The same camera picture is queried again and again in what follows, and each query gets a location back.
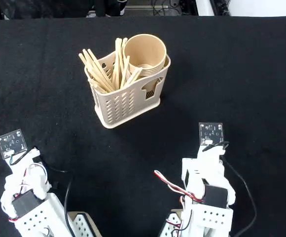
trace table surface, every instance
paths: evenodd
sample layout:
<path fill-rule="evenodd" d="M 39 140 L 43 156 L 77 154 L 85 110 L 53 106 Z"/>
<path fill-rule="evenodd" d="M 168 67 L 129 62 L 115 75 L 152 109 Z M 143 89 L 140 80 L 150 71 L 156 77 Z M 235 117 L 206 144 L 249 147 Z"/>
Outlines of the table surface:
<path fill-rule="evenodd" d="M 172 65 L 161 104 L 102 127 L 77 54 L 113 51 L 116 37 L 163 39 Z M 286 236 L 286 18 L 151 17 L 0 22 L 0 135 L 22 129 L 50 165 L 73 169 L 68 209 L 88 212 L 104 237 L 157 236 L 178 195 L 181 158 L 195 157 L 198 122 L 224 123 L 228 161 L 246 179 L 258 217 L 245 236 Z M 0 196 L 10 171 L 0 159 Z M 236 190 L 232 234 L 253 211 Z M 69 177 L 60 181 L 61 200 Z M 0 237 L 18 236 L 0 209 Z"/>

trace perforated bracket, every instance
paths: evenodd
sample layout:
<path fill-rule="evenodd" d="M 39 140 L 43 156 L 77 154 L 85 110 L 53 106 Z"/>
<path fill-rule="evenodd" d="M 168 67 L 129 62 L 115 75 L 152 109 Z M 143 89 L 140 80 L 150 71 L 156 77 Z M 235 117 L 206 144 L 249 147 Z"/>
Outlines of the perforated bracket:
<path fill-rule="evenodd" d="M 77 214 L 74 219 L 74 227 L 81 237 L 94 237 L 90 224 L 83 214 Z"/>
<path fill-rule="evenodd" d="M 180 224 L 181 220 L 178 217 L 178 215 L 176 213 L 170 213 L 167 217 L 167 220 L 169 220 L 170 222 L 174 223 L 174 224 Z M 172 231 L 174 229 L 177 229 L 177 227 L 175 227 L 174 225 L 171 225 L 167 222 L 165 222 L 163 229 L 161 230 L 159 237 L 172 237 Z M 173 232 L 173 236 L 176 237 L 177 236 L 177 232 Z"/>
<path fill-rule="evenodd" d="M 216 230 L 230 231 L 232 227 L 233 210 L 203 204 L 194 204 L 193 224 Z"/>

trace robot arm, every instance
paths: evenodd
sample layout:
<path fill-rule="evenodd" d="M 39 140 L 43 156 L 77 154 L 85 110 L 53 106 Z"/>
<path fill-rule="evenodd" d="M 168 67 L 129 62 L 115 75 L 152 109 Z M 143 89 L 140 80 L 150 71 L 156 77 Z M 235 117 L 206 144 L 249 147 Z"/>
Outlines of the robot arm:
<path fill-rule="evenodd" d="M 197 158 L 182 159 L 181 179 L 185 190 L 179 227 L 167 221 L 160 237 L 228 237 L 231 230 L 235 191 L 224 177 L 220 156 L 225 154 L 221 123 L 200 123 Z"/>
<path fill-rule="evenodd" d="M 27 150 L 20 129 L 0 136 L 1 156 L 12 174 L 6 177 L 0 198 L 2 210 L 22 237 L 94 237 L 85 213 L 65 220 L 65 210 L 55 194 L 37 148 Z"/>

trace beige plastic caddy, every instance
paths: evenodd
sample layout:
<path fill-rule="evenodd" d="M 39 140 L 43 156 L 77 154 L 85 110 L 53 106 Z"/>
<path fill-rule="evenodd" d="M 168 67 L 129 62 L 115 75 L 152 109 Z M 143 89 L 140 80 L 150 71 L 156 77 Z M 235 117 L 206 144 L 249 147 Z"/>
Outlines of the beige plastic caddy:
<path fill-rule="evenodd" d="M 85 64 L 84 71 L 95 100 L 96 114 L 106 128 L 117 127 L 157 107 L 171 64 L 164 43 L 156 36 L 136 35 L 123 41 L 124 45 L 121 39 L 117 39 L 116 51 L 97 62 L 94 55 L 92 63 L 85 61 L 89 55 L 85 58 L 79 55 Z M 107 82 L 116 90 L 99 88 L 99 85 Z"/>

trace paper cup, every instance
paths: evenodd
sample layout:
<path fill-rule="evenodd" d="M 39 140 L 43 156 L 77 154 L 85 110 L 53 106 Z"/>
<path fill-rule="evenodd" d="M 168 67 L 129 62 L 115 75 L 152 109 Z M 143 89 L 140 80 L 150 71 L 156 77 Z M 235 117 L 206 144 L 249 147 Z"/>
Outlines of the paper cup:
<path fill-rule="evenodd" d="M 130 56 L 129 71 L 142 67 L 140 76 L 150 76 L 160 71 L 166 60 L 166 46 L 153 35 L 136 35 L 128 39 L 123 48 L 123 57 Z"/>
<path fill-rule="evenodd" d="M 167 66 L 169 63 L 168 58 L 165 59 L 165 64 L 164 67 Z M 158 78 L 156 78 L 155 80 L 152 80 L 150 82 L 148 82 L 145 86 L 142 87 L 142 89 L 146 90 L 147 92 L 153 91 L 155 90 L 156 84 L 157 84 Z"/>

